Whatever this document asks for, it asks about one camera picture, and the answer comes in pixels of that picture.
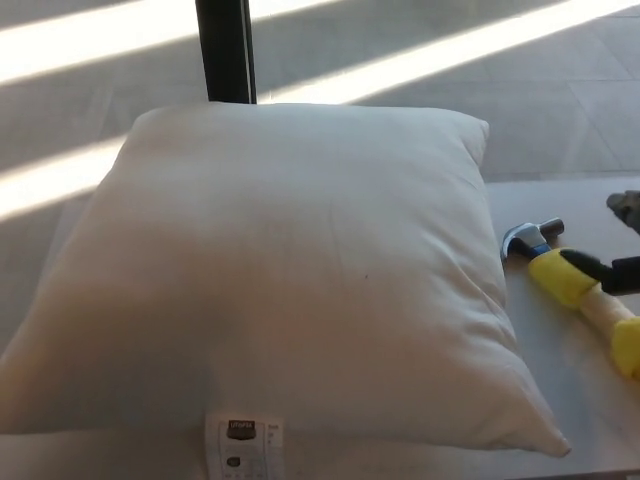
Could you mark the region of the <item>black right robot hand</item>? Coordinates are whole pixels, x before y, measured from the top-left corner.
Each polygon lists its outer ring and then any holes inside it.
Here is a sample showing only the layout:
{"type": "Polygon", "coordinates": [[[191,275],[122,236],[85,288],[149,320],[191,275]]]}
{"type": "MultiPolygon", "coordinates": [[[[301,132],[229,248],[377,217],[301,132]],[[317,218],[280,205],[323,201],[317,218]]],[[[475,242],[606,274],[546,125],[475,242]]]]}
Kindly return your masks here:
{"type": "MultiPolygon", "coordinates": [[[[613,193],[606,201],[614,215],[636,234],[639,233],[639,191],[613,193]]],[[[563,249],[560,256],[580,272],[600,283],[602,290],[612,296],[639,293],[639,257],[615,259],[611,265],[575,249],[563,249]]]]}

